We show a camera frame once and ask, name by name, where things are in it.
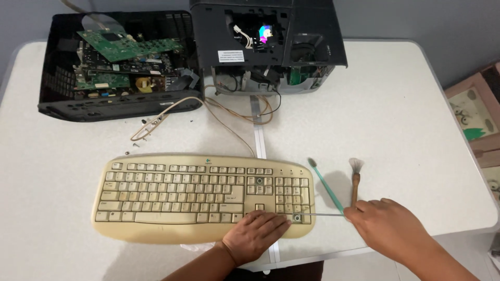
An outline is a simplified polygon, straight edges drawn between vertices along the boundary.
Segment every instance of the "space bar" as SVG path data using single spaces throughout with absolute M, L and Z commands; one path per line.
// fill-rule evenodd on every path
M 196 223 L 195 212 L 137 212 L 136 223 L 185 225 Z

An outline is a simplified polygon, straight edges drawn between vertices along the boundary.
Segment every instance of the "green circuit board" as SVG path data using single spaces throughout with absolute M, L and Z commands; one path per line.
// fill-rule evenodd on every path
M 77 78 L 75 90 L 130 87 L 128 74 L 95 72 L 88 75 L 88 77 L 90 80 L 85 80 L 84 77 Z
M 110 62 L 183 48 L 172 39 L 136 42 L 131 35 L 122 30 L 86 30 L 77 33 Z

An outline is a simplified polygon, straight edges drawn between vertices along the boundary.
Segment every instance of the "white table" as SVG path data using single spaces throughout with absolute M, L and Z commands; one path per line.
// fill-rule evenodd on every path
M 249 152 L 205 108 L 172 114 L 139 148 L 129 137 L 141 118 L 74 123 L 38 113 L 45 45 L 20 49 L 0 104 L 0 280 L 159 280 L 199 253 L 94 231 L 90 214 L 103 165 L 127 151 Z M 497 227 L 498 207 L 419 47 L 372 41 L 346 41 L 345 47 L 349 68 L 336 68 L 314 93 L 283 96 L 263 129 L 267 158 L 307 166 L 313 157 L 346 206 L 348 159 L 358 157 L 366 161 L 359 197 L 402 203 L 432 235 Z M 251 112 L 248 97 L 217 99 Z M 216 114 L 255 147 L 251 123 Z M 337 212 L 319 179 L 314 182 L 316 211 Z M 338 217 L 317 217 L 308 235 L 278 245 L 277 262 L 269 264 L 265 253 L 248 268 L 370 251 Z

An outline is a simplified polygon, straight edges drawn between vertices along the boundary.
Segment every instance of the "toothbrush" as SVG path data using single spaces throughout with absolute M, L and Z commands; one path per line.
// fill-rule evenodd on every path
M 325 179 L 321 176 L 320 172 L 318 171 L 318 169 L 316 168 L 316 161 L 314 161 L 312 158 L 307 158 L 307 161 L 309 162 L 309 165 L 311 165 L 311 167 L 314 169 L 314 171 L 316 171 L 316 174 L 318 175 L 319 179 L 321 180 L 321 182 L 323 183 L 324 185 L 324 188 L 326 189 L 326 191 L 328 192 L 328 195 L 330 195 L 330 198 L 331 200 L 333 201 L 333 203 L 335 204 L 335 206 L 337 207 L 337 209 L 342 213 L 342 215 L 344 214 L 344 207 L 342 207 L 342 204 L 340 203 L 340 201 L 337 199 L 337 197 L 335 196 L 334 192 L 330 189 L 330 187 L 328 186 L 327 182 L 325 181 Z

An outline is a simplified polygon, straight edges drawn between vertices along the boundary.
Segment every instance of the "beige keyboard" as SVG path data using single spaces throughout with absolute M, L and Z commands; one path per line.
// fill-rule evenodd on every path
M 92 209 L 102 235 L 129 242 L 195 244 L 220 241 L 253 210 L 286 214 L 284 238 L 314 226 L 311 172 L 258 158 L 147 154 L 106 164 Z

